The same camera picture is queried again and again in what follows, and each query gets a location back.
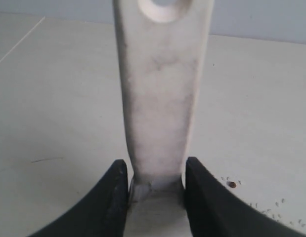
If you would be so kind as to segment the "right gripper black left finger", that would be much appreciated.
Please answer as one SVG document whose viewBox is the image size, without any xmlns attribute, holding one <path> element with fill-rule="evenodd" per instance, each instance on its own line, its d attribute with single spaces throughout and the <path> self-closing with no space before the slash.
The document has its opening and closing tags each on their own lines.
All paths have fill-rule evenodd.
<svg viewBox="0 0 306 237">
<path fill-rule="evenodd" d="M 128 201 L 127 165 L 117 159 L 77 204 L 31 236 L 122 237 Z"/>
</svg>

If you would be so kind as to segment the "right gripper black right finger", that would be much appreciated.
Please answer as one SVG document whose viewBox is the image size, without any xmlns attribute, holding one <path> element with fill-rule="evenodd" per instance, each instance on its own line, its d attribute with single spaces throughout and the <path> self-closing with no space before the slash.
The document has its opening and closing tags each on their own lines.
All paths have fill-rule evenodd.
<svg viewBox="0 0 306 237">
<path fill-rule="evenodd" d="M 303 236 L 241 201 L 196 157 L 186 161 L 184 203 L 194 237 Z"/>
</svg>

